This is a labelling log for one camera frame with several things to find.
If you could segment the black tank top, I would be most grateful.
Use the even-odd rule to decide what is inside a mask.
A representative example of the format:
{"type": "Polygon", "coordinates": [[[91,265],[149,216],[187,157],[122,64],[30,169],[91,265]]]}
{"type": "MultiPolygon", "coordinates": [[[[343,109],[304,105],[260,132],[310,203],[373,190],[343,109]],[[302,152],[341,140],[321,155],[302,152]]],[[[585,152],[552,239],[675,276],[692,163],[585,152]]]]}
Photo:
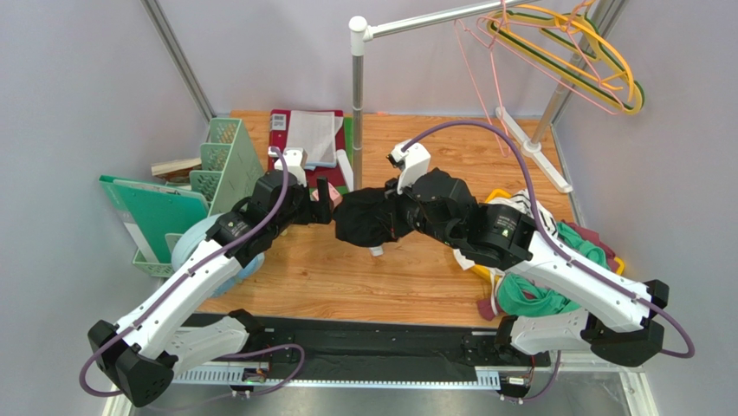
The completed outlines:
{"type": "Polygon", "coordinates": [[[346,193],[333,210],[333,221],[338,240],[364,248],[394,243],[412,232],[399,216],[397,202],[382,188],[346,193]]]}

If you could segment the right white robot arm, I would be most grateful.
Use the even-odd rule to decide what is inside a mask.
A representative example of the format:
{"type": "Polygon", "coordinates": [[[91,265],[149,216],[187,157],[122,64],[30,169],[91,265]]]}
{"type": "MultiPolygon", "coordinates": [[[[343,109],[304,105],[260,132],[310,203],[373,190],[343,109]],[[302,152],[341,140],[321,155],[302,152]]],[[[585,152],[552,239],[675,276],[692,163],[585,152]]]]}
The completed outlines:
{"type": "Polygon", "coordinates": [[[599,267],[505,204],[481,204],[466,183],[438,168],[402,172],[394,183],[400,225],[432,237],[473,263],[540,283],[578,304],[573,312],[525,317],[507,312],[496,340],[535,355],[590,350],[599,358],[637,367],[661,353],[664,327],[652,319],[669,288],[630,281],[599,267]]]}

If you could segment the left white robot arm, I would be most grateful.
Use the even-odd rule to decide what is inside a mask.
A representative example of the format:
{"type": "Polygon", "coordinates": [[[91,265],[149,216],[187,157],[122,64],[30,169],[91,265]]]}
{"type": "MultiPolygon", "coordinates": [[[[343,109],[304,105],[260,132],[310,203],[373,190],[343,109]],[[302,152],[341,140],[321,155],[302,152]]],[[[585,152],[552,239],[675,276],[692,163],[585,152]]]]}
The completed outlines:
{"type": "Polygon", "coordinates": [[[188,260],[154,294],[117,322],[98,321],[88,330],[93,354],[79,384],[96,397],[125,395],[147,406],[177,376],[207,361],[254,355],[251,342],[264,327],[244,309],[186,334],[180,328],[226,281],[268,250],[293,224],[329,224],[333,200],[328,182],[318,198],[290,172],[271,170],[253,194],[215,218],[188,260]]]}

